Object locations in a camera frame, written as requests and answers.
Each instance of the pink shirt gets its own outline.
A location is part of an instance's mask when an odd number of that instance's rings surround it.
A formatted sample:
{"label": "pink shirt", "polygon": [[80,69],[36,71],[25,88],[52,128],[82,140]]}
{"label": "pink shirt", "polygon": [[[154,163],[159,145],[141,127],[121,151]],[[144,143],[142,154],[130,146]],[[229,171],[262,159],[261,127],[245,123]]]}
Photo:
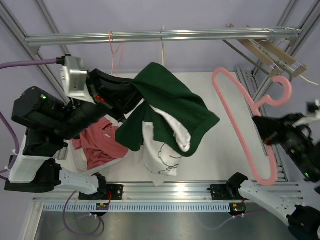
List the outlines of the pink shirt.
{"label": "pink shirt", "polygon": [[118,126],[103,117],[97,123],[80,133],[80,139],[73,139],[74,149],[83,149],[87,169],[94,169],[115,159],[123,158],[128,148],[116,142]]}

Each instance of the clothing rack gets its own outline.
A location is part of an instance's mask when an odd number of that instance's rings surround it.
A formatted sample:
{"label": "clothing rack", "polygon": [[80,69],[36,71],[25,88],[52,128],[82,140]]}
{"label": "clothing rack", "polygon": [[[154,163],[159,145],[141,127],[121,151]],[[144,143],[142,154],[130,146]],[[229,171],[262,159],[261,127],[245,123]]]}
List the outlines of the clothing rack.
{"label": "clothing rack", "polygon": [[141,43],[188,40],[296,39],[299,37],[300,32],[301,30],[299,27],[269,27],[112,33],[55,33],[47,35],[29,35],[25,38],[25,41],[31,47],[40,47],[75,44],[106,44],[110,41],[112,43]]}

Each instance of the white floor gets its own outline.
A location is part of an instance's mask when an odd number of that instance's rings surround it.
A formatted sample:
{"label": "white floor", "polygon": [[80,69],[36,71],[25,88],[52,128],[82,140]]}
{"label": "white floor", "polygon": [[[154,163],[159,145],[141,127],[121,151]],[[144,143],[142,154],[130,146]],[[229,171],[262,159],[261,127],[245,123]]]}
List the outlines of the white floor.
{"label": "white floor", "polygon": [[[212,73],[176,73],[195,94],[202,97],[208,109],[215,113],[220,122],[204,136],[197,152],[183,158],[175,177],[152,175],[143,164],[134,160],[130,152],[121,161],[99,172],[108,182],[151,182],[156,185],[163,181],[224,181],[240,172],[254,179],[247,158],[236,132],[212,85]],[[134,78],[135,74],[120,74],[119,77]],[[263,152],[248,106],[240,91],[223,74],[218,75],[218,84],[237,119],[242,134],[250,148],[255,165],[263,178],[270,176],[268,157]]]}

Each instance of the pink hanger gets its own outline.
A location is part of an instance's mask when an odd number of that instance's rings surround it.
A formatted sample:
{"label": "pink hanger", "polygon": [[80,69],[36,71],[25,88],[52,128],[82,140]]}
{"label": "pink hanger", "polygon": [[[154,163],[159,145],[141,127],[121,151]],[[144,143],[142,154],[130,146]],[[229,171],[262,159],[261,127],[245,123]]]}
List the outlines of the pink hanger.
{"label": "pink hanger", "polygon": [[267,146],[268,158],[269,158],[270,168],[271,168],[271,176],[269,179],[262,179],[258,173],[258,170],[256,169],[253,157],[249,151],[249,148],[248,148],[248,145],[244,139],[244,136],[242,135],[242,133],[240,131],[240,128],[236,122],[236,119],[235,119],[234,115],[232,114],[231,109],[230,109],[223,93],[219,89],[217,79],[216,79],[216,77],[219,73],[222,73],[225,76],[227,76],[236,85],[236,87],[240,90],[240,92],[244,96],[246,102],[249,104],[253,115],[255,115],[255,116],[261,116],[261,114],[259,112],[259,108],[263,104],[269,104],[271,106],[278,107],[278,106],[281,106],[281,105],[287,103],[292,95],[291,83],[284,76],[274,76],[272,78],[272,81],[275,83],[280,83],[284,87],[283,97],[279,100],[274,100],[267,94],[261,100],[259,100],[257,103],[255,103],[253,101],[253,99],[251,98],[250,94],[244,88],[244,86],[242,86],[242,84],[240,82],[238,82],[238,80],[236,80],[236,78],[226,69],[219,67],[213,72],[213,75],[212,75],[212,84],[213,84],[216,92],[218,93],[218,96],[219,96],[219,98],[223,104],[223,107],[224,107],[224,109],[225,109],[225,111],[226,111],[226,113],[232,123],[232,126],[236,132],[236,135],[238,136],[238,138],[240,140],[241,146],[244,150],[246,158],[248,159],[248,162],[251,167],[254,178],[256,179],[256,181],[259,184],[273,185],[276,182],[276,180],[278,179],[278,171],[277,171],[277,163],[276,163],[275,153],[274,153],[271,146]]}

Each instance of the metal rod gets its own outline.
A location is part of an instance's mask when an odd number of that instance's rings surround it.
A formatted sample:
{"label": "metal rod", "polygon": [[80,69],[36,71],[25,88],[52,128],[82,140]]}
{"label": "metal rod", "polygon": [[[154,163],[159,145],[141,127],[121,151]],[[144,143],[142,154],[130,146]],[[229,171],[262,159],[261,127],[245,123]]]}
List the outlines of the metal rod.
{"label": "metal rod", "polygon": [[[107,33],[75,33],[75,34],[48,34],[30,35],[25,38],[29,46],[53,46],[75,44],[105,44],[109,43]],[[270,28],[224,28],[204,30],[164,30],[164,31],[132,31],[113,32],[112,43],[140,43],[186,40],[229,40],[229,39],[270,39],[271,37],[297,38],[298,31],[285,27]]]}
{"label": "metal rod", "polygon": [[[25,37],[27,35],[25,30],[22,28],[19,21],[15,18],[14,14],[10,11],[9,7],[2,0],[0,0],[0,21],[4,23],[9,32],[12,34],[17,43],[22,47],[22,49],[30,59],[35,61],[44,59],[40,53],[35,55],[32,48],[25,42]],[[61,99],[67,103],[69,99],[66,97],[65,92],[60,85],[60,82],[56,79],[51,69],[46,65],[39,65],[37,66],[37,68],[48,80],[51,86],[56,90],[56,92],[60,95]]]}
{"label": "metal rod", "polygon": [[[38,6],[39,11],[41,12],[41,14],[43,15],[46,24],[48,25],[48,27],[50,28],[51,32],[53,34],[59,34],[59,30],[58,27],[54,21],[54,18],[52,17],[51,13],[49,12],[46,3],[43,0],[34,0],[35,4]],[[65,45],[61,45],[60,46],[61,51],[63,52],[63,54],[69,54],[70,51],[67,48],[67,46]]]}

